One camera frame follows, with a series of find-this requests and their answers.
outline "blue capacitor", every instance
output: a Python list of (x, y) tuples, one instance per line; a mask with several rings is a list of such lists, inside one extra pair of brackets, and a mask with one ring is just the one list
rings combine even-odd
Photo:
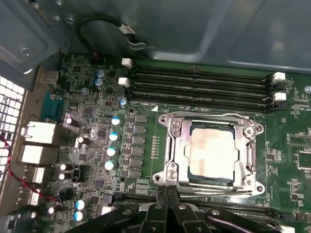
[(105, 87), (105, 84), (101, 78), (95, 79), (94, 84), (99, 90), (103, 90), (103, 88)]
[(126, 106), (127, 106), (127, 99), (126, 98), (122, 98), (121, 100), (120, 100), (120, 106), (121, 106), (121, 108), (125, 108)]

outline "black capacitor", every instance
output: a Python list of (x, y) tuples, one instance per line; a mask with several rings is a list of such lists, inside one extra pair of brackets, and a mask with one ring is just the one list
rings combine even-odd
[(68, 125), (73, 126), (73, 127), (78, 127), (80, 125), (79, 122), (77, 120), (73, 119), (73, 118), (67, 118), (66, 119), (66, 123)]
[(63, 172), (59, 174), (58, 178), (63, 181), (63, 180), (69, 180), (72, 178), (72, 174), (70, 172)]
[(62, 211), (64, 208), (64, 206), (60, 203), (56, 203), (54, 206), (51, 206), (49, 209), (48, 209), (48, 214), (49, 215), (53, 215), (55, 214), (56, 212), (58, 211)]
[(72, 164), (61, 164), (59, 166), (59, 169), (61, 171), (71, 171), (71, 170), (73, 170), (73, 165)]
[(73, 188), (64, 188), (57, 192), (57, 197), (61, 201), (72, 200), (73, 198)]
[(78, 137), (78, 142), (81, 144), (89, 144), (91, 141), (87, 137)]

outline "motherboard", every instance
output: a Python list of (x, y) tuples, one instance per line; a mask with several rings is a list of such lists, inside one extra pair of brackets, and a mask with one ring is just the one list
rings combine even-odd
[[(189, 130), (192, 135), (187, 149), (191, 164), (185, 168), (186, 174), (191, 173), (188, 183), (234, 187), (238, 182), (234, 163), (241, 161), (242, 154), (228, 148), (241, 137), (229, 128), (242, 125), (248, 138), (243, 146), (250, 152), (247, 169), (241, 173), (256, 177), (237, 184), (240, 195), (209, 189), (204, 190), (209, 195), (195, 197), (193, 189), (180, 189), (185, 193), (182, 197), (211, 206), (231, 205), (250, 219), (273, 218), (296, 232), (311, 232), (307, 198), (311, 194), (311, 81), (304, 75), (278, 75), (172, 62), (127, 60), (123, 64), (116, 58), (64, 57), (58, 77), (61, 88), (47, 93), (41, 120), (70, 129), (73, 146), (59, 151), (49, 192), (73, 188), (74, 198), (64, 203), (65, 209), (42, 216), (37, 224), (44, 232), (62, 233), (114, 205), (133, 206), (132, 201), (122, 200), (122, 194), (152, 198), (159, 184), (180, 180), (181, 172), (167, 157), (168, 138), (177, 143), (177, 135), (168, 135), (172, 130)], [(224, 124), (233, 121), (238, 124)], [(205, 142), (208, 137), (217, 140)], [(68, 179), (61, 165), (84, 166), (83, 179)], [(167, 169), (168, 175), (161, 177)], [(230, 169), (235, 177), (228, 173)], [(244, 191), (244, 185), (253, 186), (253, 192)], [(78, 200), (86, 205), (79, 221), (74, 216)], [(44, 208), (52, 205), (48, 202)], [(286, 217), (267, 215), (271, 208)]]

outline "red wire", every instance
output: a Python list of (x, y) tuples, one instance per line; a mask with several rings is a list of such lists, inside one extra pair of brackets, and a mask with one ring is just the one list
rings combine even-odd
[(31, 189), (34, 193), (39, 194), (41, 198), (57, 201), (57, 198), (50, 197), (50, 196), (44, 196), (42, 193), (38, 192), (35, 188), (31, 187), (26, 181), (24, 181), (22, 178), (18, 177), (17, 175), (14, 174), (14, 172), (11, 171), (11, 160), (12, 160), (11, 147), (2, 135), (0, 135), (0, 140), (4, 142), (5, 148), (9, 151), (8, 160), (6, 161), (6, 167), (7, 167), (6, 169), (9, 175), (14, 177), (17, 181), (21, 182), (23, 186), (25, 186), (26, 188)]

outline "green circuit board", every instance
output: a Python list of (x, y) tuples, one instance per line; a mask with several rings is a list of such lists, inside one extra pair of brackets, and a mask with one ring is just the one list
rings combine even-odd
[[(269, 72), (243, 70), (226, 67), (210, 67), (158, 61), (134, 60), (134, 64), (144, 67), (173, 68), (189, 70), (200, 68), (205, 72), (235, 74), (254, 77), (265, 77)], [(59, 154), (59, 162), (88, 165), (89, 171), (84, 183), (72, 184), (69, 181), (51, 183), (51, 193), (64, 187), (74, 187), (77, 199), (88, 200), (87, 219), (100, 215), (101, 207), (106, 205), (113, 194), (118, 192), (152, 195), (156, 185), (152, 175), (163, 169), (166, 145), (166, 128), (159, 125), (158, 117), (164, 113), (192, 111), (201, 113), (234, 112), (226, 109), (210, 109), (148, 102), (130, 102), (121, 108), (117, 94), (117, 80), (127, 68), (121, 65), (120, 59), (106, 58), (103, 64), (90, 64), (90, 58), (82, 55), (70, 55), (63, 61), (64, 70), (60, 79), (65, 79), (68, 93), (62, 96), (63, 110), (59, 122), (73, 117), (81, 123), (81, 128), (65, 126), (72, 129), (75, 135), (88, 136), (91, 144), (79, 149), (69, 149)], [(97, 70), (104, 70), (107, 78), (104, 88), (99, 90), (94, 85)], [(296, 232), (311, 232), (311, 94), (305, 87), (311, 85), (309, 76), (286, 74), (287, 110), (270, 114), (237, 112), (250, 116), (265, 127), (264, 134), (257, 137), (257, 180), (266, 187), (260, 196), (247, 199), (212, 198), (211, 201), (228, 201), (247, 205), (273, 207), (291, 213), (295, 221), (285, 223), (293, 226)], [(89, 93), (83, 95), (82, 88)], [(112, 126), (111, 118), (118, 116), (120, 126)], [(142, 126), (145, 132), (131, 133), (129, 128)], [(121, 139), (109, 141), (109, 134), (117, 132)], [(128, 137), (140, 137), (138, 145), (127, 143)], [(119, 155), (108, 157), (106, 149), (113, 146)], [(142, 148), (131, 158), (141, 160), (141, 165), (131, 167), (129, 149)], [(117, 168), (106, 171), (104, 163), (114, 160)], [(42, 218), (45, 231), (65, 232), (80, 223), (73, 220), (74, 208), (58, 212), (53, 216)]]

